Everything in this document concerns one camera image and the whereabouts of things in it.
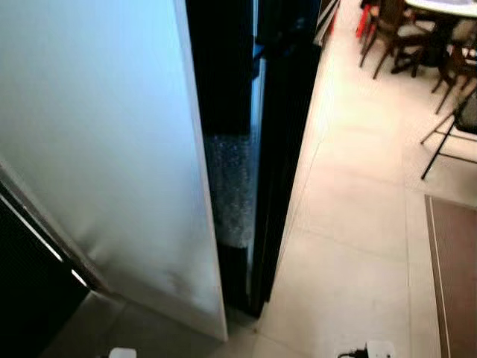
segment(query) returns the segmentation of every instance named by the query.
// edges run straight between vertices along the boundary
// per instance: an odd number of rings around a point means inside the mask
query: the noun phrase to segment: white tile floor
[[[342,0],[320,63],[284,233],[277,280],[259,321],[230,313],[227,344],[141,307],[89,296],[47,357],[93,357],[130,346],[148,357],[336,357],[368,339],[398,357],[440,356],[424,194],[477,205],[477,166],[440,157],[419,139],[441,116],[436,71],[371,79],[354,30],[358,0]],[[445,115],[452,100],[442,109]],[[450,141],[448,151],[477,148]],[[85,317],[89,317],[86,332]],[[75,339],[67,339],[75,332]]]

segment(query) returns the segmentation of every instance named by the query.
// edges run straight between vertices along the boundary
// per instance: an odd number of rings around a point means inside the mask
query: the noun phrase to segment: wooden chair
[[[464,101],[457,106],[455,110],[453,110],[446,118],[444,118],[438,125],[435,127],[431,132],[429,132],[423,140],[420,141],[420,144],[424,144],[424,142],[434,133],[444,135],[442,141],[440,142],[439,146],[437,147],[436,152],[432,156],[431,161],[427,165],[424,173],[421,175],[421,180],[426,179],[427,173],[429,172],[432,164],[434,163],[435,159],[438,155],[442,155],[444,157],[450,157],[454,159],[463,160],[469,163],[477,164],[477,161],[472,160],[470,158],[458,157],[453,154],[442,153],[440,150],[442,149],[444,143],[446,142],[447,138],[452,136],[454,138],[459,138],[462,140],[468,140],[471,142],[477,142],[477,139],[470,138],[468,136],[459,136],[456,134],[451,134],[453,128],[457,130],[468,133],[468,134],[475,134],[477,135],[477,97],[476,97],[476,90],[473,90]],[[450,125],[449,129],[446,132],[439,131],[439,128],[452,116],[454,119],[452,120],[452,124]]]
[[[372,20],[373,24],[371,25],[375,25],[376,30],[373,31],[369,43],[367,36],[365,37],[359,63],[359,66],[363,67],[367,53],[373,47],[377,37],[384,40],[386,49],[376,67],[373,79],[376,79],[386,57],[393,54],[395,48],[402,52],[405,47],[424,45],[429,38],[428,31],[424,31],[414,24],[408,25],[404,10],[404,0],[379,0],[379,14],[377,19]]]
[[[464,46],[460,43],[454,44],[452,47],[452,53],[449,58],[439,66],[439,81],[432,89],[432,93],[435,93],[440,87],[443,81],[447,83],[447,90],[444,93],[442,100],[440,101],[436,114],[439,114],[444,102],[452,91],[452,88],[457,84],[459,76],[464,76],[464,85],[461,90],[469,85],[473,78],[477,78],[477,55],[476,55],[477,43],[473,45]]]

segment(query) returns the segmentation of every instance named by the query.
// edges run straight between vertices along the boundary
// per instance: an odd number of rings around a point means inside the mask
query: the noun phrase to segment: black folding chair
[[[439,131],[439,128],[452,116],[454,116],[454,119],[452,121],[452,125],[449,127],[447,132]],[[456,134],[451,134],[450,132],[453,128],[457,128],[459,131],[464,132],[464,133],[477,135],[477,95],[476,95],[475,90],[473,90],[464,99],[464,101],[457,106],[457,108],[455,108],[446,118],[444,118],[437,125],[436,128],[434,128],[430,133],[428,133],[423,138],[423,140],[420,141],[420,144],[424,144],[424,142],[434,133],[444,135],[444,138],[442,139],[442,142],[440,142],[440,145],[437,148],[434,155],[432,156],[432,159],[429,162],[429,164],[427,165],[426,170],[424,171],[423,175],[420,177],[421,180],[424,180],[426,178],[426,175],[427,175],[428,171],[430,170],[432,164],[435,161],[435,158],[437,158],[438,155],[442,155],[444,157],[449,157],[449,158],[454,158],[454,159],[459,159],[459,160],[464,160],[464,161],[469,162],[469,163],[477,164],[477,161],[474,161],[474,160],[471,160],[471,159],[468,159],[468,158],[457,157],[455,155],[440,152],[440,150],[442,149],[444,143],[446,142],[446,140],[449,136],[453,136],[454,138],[469,140],[471,142],[477,142],[477,139],[469,138],[469,137],[466,137],[466,136],[459,136],[459,135],[456,135]]]

